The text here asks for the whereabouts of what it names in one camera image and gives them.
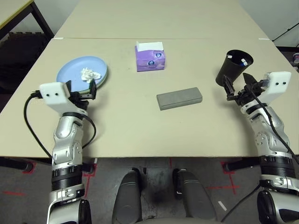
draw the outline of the gray eraser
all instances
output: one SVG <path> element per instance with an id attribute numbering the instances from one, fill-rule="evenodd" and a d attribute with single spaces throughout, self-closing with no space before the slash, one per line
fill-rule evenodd
<path id="1" fill-rule="evenodd" d="M 179 106 L 197 104 L 202 101 L 202 95 L 197 87 L 168 92 L 157 95 L 160 110 L 167 110 Z"/>

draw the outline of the blue plate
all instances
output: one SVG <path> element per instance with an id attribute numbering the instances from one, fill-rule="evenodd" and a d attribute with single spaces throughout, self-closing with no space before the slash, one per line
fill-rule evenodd
<path id="1" fill-rule="evenodd" d="M 81 79 L 81 70 L 86 67 L 101 74 L 101 78 L 95 80 L 99 87 L 107 77 L 107 65 L 102 59 L 93 56 L 78 57 L 69 61 L 58 72 L 56 81 L 66 83 L 71 80 L 71 91 L 88 92 L 89 84 Z"/>

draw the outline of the tissue box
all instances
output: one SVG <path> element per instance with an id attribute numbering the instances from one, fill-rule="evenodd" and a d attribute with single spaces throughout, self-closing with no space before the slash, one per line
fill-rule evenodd
<path id="1" fill-rule="evenodd" d="M 165 53 L 162 42 L 136 43 L 137 71 L 162 70 L 165 68 Z"/>

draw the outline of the tabletop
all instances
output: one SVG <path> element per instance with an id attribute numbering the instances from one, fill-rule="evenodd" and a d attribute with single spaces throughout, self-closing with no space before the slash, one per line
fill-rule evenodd
<path id="1" fill-rule="evenodd" d="M 34 0 L 1 0 L 0 29 L 33 1 Z"/>
<path id="2" fill-rule="evenodd" d="M 257 156 L 254 136 L 235 102 L 226 101 L 215 77 L 226 52 L 240 49 L 254 58 L 246 69 L 257 80 L 268 71 L 290 71 L 289 87 L 271 106 L 285 124 L 291 148 L 298 153 L 298 74 L 271 41 L 242 39 L 163 40 L 164 70 L 137 72 L 136 41 L 128 39 L 53 39 L 0 114 L 0 155 L 46 157 L 27 129 L 23 107 L 32 90 L 55 82 L 60 68 L 80 56 L 97 56 L 108 77 L 87 112 L 98 129 L 84 156 Z M 236 91 L 244 86 L 242 77 Z M 203 101 L 160 111 L 156 95 L 198 87 Z M 51 152 L 58 114 L 42 99 L 28 107 L 28 119 Z M 86 142 L 93 129 L 85 123 Z"/>
<path id="3" fill-rule="evenodd" d="M 81 0 L 55 37 L 267 38 L 238 0 Z"/>

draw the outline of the white tissue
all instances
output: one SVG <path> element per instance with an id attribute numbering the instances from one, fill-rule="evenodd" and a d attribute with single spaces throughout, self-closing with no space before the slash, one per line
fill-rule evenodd
<path id="1" fill-rule="evenodd" d="M 93 79 L 96 80 L 99 78 L 101 78 L 101 74 L 98 72 L 95 72 L 89 68 L 83 68 L 81 70 L 81 79 L 87 83 L 90 83 Z"/>
<path id="2" fill-rule="evenodd" d="M 164 50 L 162 42 L 139 43 L 136 41 L 137 51 Z"/>

